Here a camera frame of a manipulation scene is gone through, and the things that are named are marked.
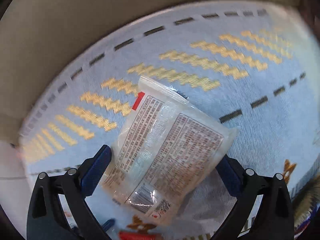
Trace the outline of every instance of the transparent plastic wrapper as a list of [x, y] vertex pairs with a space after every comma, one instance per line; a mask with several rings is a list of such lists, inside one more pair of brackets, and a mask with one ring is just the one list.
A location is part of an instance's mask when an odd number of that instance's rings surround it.
[[117, 204], [168, 224], [185, 195], [227, 153], [238, 130], [226, 128], [181, 95], [141, 77], [137, 100], [117, 141], [103, 188]]

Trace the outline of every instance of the snack package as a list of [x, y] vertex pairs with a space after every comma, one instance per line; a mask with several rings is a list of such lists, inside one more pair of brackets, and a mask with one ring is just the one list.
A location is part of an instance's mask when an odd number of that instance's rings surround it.
[[172, 89], [141, 77], [137, 100], [102, 178], [117, 204], [168, 224], [185, 195], [220, 162], [238, 130], [212, 119]]

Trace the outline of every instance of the qr code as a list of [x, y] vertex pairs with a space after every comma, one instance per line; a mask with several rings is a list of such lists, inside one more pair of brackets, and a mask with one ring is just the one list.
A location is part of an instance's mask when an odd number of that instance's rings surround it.
[[161, 203], [156, 207], [155, 211], [160, 214], [166, 213], [170, 208], [170, 203], [163, 199]]

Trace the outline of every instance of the blue gripper pad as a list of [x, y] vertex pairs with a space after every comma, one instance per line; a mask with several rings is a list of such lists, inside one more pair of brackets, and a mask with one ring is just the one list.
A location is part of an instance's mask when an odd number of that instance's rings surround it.
[[110, 161], [111, 149], [108, 145], [103, 145], [93, 158], [86, 159], [83, 162], [81, 167], [87, 168], [80, 180], [81, 194], [84, 197], [93, 194]]
[[219, 162], [216, 169], [229, 194], [238, 198], [242, 192], [242, 180], [233, 170], [226, 156]]

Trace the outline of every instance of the nutrition label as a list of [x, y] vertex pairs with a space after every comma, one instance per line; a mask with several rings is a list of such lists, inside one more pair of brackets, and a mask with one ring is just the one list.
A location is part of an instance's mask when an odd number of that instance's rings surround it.
[[180, 197], [200, 178], [223, 136], [194, 119], [179, 114], [144, 179], [166, 197]]
[[163, 104], [162, 101], [147, 96], [130, 127], [116, 166], [126, 172], [130, 170]]

